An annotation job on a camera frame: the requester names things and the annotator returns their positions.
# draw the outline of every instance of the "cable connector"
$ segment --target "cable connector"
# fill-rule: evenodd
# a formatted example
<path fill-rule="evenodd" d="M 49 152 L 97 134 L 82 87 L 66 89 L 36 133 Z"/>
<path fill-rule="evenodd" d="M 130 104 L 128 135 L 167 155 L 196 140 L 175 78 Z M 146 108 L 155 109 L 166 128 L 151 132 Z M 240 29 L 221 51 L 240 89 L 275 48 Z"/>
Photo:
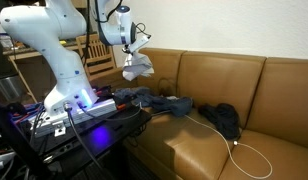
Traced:
<path fill-rule="evenodd" d="M 63 103 L 63 108 L 64 108 L 64 111 L 66 111 L 66 112 L 71 112 L 72 109 L 73 109 L 72 106 L 71 106 L 71 103 L 67 102 L 67 101 L 65 101 Z"/>

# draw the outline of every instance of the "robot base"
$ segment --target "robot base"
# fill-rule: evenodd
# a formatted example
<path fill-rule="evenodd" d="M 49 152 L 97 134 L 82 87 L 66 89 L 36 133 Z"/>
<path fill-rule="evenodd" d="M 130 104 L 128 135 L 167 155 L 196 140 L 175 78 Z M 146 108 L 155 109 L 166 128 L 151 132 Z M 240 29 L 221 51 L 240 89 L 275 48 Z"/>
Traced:
<path fill-rule="evenodd" d="M 86 110 L 87 113 L 83 112 L 81 109 L 78 109 L 77 112 L 72 112 L 73 120 L 75 124 L 90 120 L 94 117 L 105 115 L 107 113 L 116 111 L 116 105 L 113 99 L 108 99 L 93 105 L 92 108 Z M 35 118 L 31 119 L 30 122 L 33 125 Z M 55 133 L 56 136 L 66 134 L 66 128 L 70 127 L 70 122 L 67 116 L 67 113 L 64 112 L 57 117 L 48 117 L 47 114 L 43 114 L 41 121 L 38 123 L 36 128 L 35 137 L 41 137 L 48 135 L 50 133 Z"/>

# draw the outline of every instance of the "wall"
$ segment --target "wall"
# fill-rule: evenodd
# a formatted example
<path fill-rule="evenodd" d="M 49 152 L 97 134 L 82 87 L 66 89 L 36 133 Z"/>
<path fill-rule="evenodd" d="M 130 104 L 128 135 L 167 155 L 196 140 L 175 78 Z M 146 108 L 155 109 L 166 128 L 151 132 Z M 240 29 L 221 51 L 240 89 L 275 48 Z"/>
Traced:
<path fill-rule="evenodd" d="M 123 2 L 152 34 L 147 47 L 308 59 L 308 0 Z M 114 47 L 119 65 L 121 48 Z"/>

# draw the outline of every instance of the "black table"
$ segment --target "black table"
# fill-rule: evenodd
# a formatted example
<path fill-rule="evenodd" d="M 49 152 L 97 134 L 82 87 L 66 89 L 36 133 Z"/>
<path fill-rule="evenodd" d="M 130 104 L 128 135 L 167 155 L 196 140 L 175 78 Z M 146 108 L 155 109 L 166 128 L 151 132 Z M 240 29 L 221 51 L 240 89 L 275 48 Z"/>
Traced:
<path fill-rule="evenodd" d="M 124 171 L 123 166 L 127 162 L 121 151 L 122 141 L 150 119 L 149 113 L 140 110 L 139 107 L 132 106 L 126 110 L 109 113 L 75 126 L 95 157 L 101 157 L 108 152 L 116 153 L 114 156 L 120 157 L 120 168 Z M 36 138 L 34 147 L 47 163 L 58 165 L 62 175 L 65 178 L 70 178 L 85 168 L 92 160 L 77 141 L 72 128 L 67 128 L 66 131 L 66 135 L 60 137 L 54 137 L 51 134 Z"/>

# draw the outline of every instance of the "electronic device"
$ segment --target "electronic device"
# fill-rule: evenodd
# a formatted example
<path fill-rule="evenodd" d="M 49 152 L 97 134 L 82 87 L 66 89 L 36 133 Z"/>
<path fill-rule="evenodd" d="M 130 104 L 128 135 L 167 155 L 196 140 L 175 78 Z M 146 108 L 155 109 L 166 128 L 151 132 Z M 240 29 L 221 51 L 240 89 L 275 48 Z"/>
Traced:
<path fill-rule="evenodd" d="M 124 51 L 131 54 L 147 43 L 149 37 L 136 40 L 136 26 L 131 20 L 130 8 L 121 6 L 122 0 L 115 10 L 117 24 L 110 24 L 105 12 L 108 1 L 95 0 L 92 8 L 92 15 L 98 22 L 100 40 L 106 45 L 125 45 Z M 59 43 L 60 39 L 75 38 L 86 33 L 86 21 L 71 0 L 46 0 L 46 7 L 7 7 L 1 11 L 0 22 L 12 38 L 40 52 L 56 77 L 56 86 L 44 100 L 46 112 L 42 118 L 46 128 L 41 131 L 38 129 L 41 135 L 51 132 L 51 129 L 55 135 L 66 132 L 64 102 L 73 107 L 75 123 L 92 118 L 75 118 L 82 117 L 81 107 L 95 116 L 115 110 L 113 101 L 105 103 L 105 107 L 104 103 L 95 103 L 98 97 L 86 77 L 80 56 Z"/>

